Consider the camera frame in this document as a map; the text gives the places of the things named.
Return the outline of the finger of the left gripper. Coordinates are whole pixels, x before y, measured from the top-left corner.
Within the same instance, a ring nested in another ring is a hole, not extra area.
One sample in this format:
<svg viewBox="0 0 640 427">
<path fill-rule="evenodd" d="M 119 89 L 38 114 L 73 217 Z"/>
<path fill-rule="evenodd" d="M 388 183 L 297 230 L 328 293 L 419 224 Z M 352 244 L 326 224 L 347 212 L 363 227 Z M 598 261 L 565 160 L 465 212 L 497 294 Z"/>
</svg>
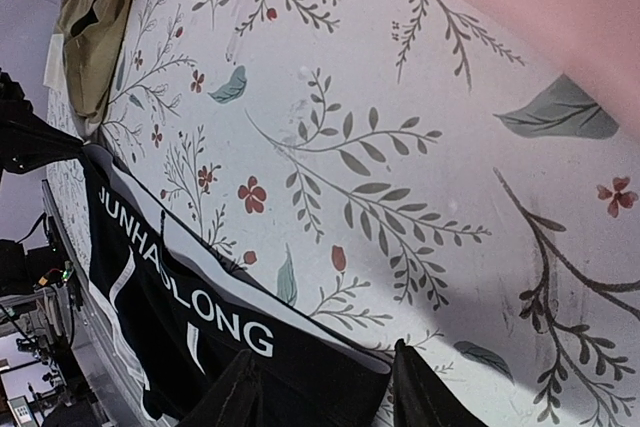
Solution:
<svg viewBox="0 0 640 427">
<path fill-rule="evenodd" d="M 1 101 L 1 171 L 31 172 L 48 164 L 79 159 L 83 142 L 33 112 L 29 101 Z"/>
</svg>

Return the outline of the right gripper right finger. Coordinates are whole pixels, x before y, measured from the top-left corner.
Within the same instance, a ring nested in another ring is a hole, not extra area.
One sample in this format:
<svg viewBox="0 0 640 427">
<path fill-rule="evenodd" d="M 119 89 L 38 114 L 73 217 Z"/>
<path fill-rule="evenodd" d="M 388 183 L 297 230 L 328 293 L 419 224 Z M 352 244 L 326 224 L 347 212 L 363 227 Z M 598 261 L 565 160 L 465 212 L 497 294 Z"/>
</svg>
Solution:
<svg viewBox="0 0 640 427">
<path fill-rule="evenodd" d="M 485 427 L 402 339 L 394 346 L 392 390 L 395 426 Z"/>
</svg>

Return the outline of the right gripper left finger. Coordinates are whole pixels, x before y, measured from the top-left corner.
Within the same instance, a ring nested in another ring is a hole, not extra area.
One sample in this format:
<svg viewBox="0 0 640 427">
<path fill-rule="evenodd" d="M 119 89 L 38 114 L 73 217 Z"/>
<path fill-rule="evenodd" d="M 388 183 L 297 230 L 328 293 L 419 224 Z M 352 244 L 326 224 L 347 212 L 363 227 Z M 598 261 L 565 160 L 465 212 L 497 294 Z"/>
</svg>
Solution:
<svg viewBox="0 0 640 427">
<path fill-rule="evenodd" d="M 195 427 L 263 425 L 261 370 L 248 350 L 240 351 L 187 415 Z"/>
</svg>

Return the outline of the black underwear white trim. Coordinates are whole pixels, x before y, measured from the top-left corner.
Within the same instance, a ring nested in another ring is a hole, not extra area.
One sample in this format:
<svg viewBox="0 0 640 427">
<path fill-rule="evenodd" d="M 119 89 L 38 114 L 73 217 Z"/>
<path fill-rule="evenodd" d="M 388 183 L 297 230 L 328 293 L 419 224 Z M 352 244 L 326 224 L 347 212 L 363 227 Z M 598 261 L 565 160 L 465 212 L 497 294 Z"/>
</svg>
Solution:
<svg viewBox="0 0 640 427">
<path fill-rule="evenodd" d="M 369 426 L 390 366 L 261 288 L 169 214 L 108 151 L 81 151 L 90 291 L 153 420 L 184 419 L 233 358 L 262 373 L 269 426 Z"/>
</svg>

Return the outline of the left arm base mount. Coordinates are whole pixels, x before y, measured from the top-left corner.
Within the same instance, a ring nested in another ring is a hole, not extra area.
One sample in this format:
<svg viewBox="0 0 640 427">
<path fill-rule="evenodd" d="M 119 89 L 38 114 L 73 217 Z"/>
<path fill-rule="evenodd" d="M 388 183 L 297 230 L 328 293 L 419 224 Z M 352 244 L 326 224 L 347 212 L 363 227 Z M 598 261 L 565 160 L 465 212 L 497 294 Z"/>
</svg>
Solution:
<svg viewBox="0 0 640 427">
<path fill-rule="evenodd" d="M 69 256 L 60 242 L 26 250 L 20 242 L 1 240 L 1 297 L 31 295 L 61 283 Z"/>
</svg>

